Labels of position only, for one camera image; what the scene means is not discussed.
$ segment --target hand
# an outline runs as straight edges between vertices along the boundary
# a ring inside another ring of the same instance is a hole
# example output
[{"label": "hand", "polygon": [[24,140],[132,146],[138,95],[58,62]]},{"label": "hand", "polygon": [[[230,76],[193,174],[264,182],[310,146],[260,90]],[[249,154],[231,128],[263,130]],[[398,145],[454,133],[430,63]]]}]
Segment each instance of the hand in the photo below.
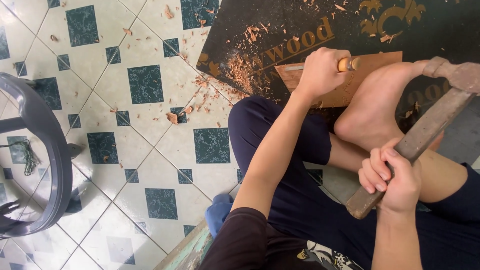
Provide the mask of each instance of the hand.
[{"label": "hand", "polygon": [[[375,189],[385,191],[377,208],[393,214],[415,212],[421,188],[420,162],[415,162],[412,168],[410,162],[393,149],[399,141],[400,138],[392,139],[381,149],[372,149],[370,158],[363,161],[359,170],[360,184],[369,193],[374,193]],[[395,171],[395,177],[388,186],[385,181],[390,180],[391,173],[385,161]]]},{"label": "hand", "polygon": [[342,84],[347,72],[338,72],[338,61],[350,57],[347,50],[322,47],[312,52],[305,60],[303,74],[295,91],[308,96],[314,103],[324,95]]}]

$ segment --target dark navy pants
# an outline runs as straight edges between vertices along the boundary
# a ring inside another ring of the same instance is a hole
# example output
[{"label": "dark navy pants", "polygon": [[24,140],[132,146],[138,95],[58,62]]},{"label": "dark navy pants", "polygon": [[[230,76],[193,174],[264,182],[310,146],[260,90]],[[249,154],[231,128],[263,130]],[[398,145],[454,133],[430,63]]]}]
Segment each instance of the dark navy pants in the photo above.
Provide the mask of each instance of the dark navy pants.
[{"label": "dark navy pants", "polygon": [[[262,97],[244,98],[232,108],[229,135],[243,175],[281,111],[280,106]],[[324,119],[307,116],[287,171],[275,190],[268,222],[284,233],[329,247],[370,269],[376,212],[362,220],[350,216],[343,205],[318,188],[303,165],[303,161],[325,165],[330,150]],[[417,212],[425,270],[480,269],[480,175],[464,166],[468,179],[460,190],[443,201],[424,203],[431,212]]]}]

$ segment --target foot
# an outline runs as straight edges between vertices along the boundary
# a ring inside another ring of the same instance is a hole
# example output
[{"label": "foot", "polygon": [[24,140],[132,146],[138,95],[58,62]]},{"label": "foot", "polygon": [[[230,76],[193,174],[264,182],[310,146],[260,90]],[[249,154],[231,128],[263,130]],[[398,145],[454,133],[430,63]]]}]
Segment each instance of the foot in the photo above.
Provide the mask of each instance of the foot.
[{"label": "foot", "polygon": [[395,63],[368,75],[336,121],[336,135],[367,151],[403,137],[395,121],[395,109],[405,86],[422,74],[427,62]]}]

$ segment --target person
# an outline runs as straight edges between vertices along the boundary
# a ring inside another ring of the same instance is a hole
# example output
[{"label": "person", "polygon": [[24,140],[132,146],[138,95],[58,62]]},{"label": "person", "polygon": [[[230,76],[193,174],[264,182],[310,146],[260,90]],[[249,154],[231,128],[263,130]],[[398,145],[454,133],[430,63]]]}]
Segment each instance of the person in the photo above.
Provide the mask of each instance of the person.
[{"label": "person", "polygon": [[[308,56],[283,109],[262,97],[232,108],[230,141],[245,177],[199,269],[480,269],[480,175],[430,149],[411,166],[393,149],[403,136],[395,107],[426,61],[371,73],[335,123],[336,135],[322,117],[306,116],[344,82],[337,63],[349,56],[328,48]],[[358,172],[368,192],[385,196],[357,220],[318,188],[304,161]],[[418,201],[431,211],[415,211]]]}]

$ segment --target green string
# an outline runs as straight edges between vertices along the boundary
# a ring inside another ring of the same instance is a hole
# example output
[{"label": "green string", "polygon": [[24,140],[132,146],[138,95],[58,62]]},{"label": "green string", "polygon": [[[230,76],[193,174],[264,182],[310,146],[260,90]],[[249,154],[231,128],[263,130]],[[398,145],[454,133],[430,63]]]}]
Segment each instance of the green string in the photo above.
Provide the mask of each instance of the green string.
[{"label": "green string", "polygon": [[33,173],[33,169],[36,167],[38,163],[35,163],[35,156],[33,153],[32,148],[30,147],[30,141],[28,139],[23,141],[14,142],[10,145],[0,145],[2,147],[10,147],[14,145],[20,145],[22,147],[22,152],[25,158],[25,171],[24,174],[29,176]]}]

